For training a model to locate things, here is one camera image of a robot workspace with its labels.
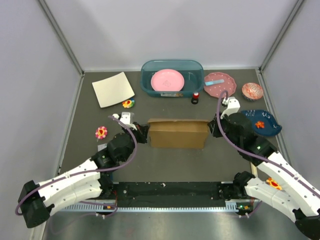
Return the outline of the brown cardboard box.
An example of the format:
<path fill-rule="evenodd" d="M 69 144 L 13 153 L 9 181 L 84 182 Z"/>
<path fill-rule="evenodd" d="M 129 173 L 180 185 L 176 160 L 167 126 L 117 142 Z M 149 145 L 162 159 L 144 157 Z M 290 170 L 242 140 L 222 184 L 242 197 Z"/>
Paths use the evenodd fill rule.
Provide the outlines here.
<path fill-rule="evenodd" d="M 203 149 L 209 135 L 208 120 L 151 118 L 148 120 L 153 148 Z"/>

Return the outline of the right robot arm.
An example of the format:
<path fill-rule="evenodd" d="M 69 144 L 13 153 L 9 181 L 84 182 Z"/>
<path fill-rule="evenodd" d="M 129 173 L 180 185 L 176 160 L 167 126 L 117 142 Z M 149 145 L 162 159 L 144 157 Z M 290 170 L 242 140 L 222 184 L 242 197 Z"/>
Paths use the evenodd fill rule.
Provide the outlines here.
<path fill-rule="evenodd" d="M 299 174 L 266 138 L 252 130 L 242 113 L 217 112 L 208 123 L 211 134 L 225 140 L 258 170 L 275 180 L 281 189 L 268 185 L 250 173 L 240 173 L 233 181 L 239 198 L 259 199 L 287 216 L 311 240 L 320 238 L 320 191 Z"/>

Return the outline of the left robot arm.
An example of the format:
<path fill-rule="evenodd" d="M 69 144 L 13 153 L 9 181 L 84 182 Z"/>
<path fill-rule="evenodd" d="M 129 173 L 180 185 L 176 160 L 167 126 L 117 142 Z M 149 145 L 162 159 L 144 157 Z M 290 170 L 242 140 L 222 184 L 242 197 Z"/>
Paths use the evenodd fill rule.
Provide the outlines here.
<path fill-rule="evenodd" d="M 114 191 L 111 173 L 132 161 L 137 145 L 147 143 L 148 124 L 123 125 L 105 148 L 63 175 L 47 181 L 26 182 L 20 192 L 15 213 L 26 227 L 35 228 L 58 211 L 87 199 L 109 198 Z"/>

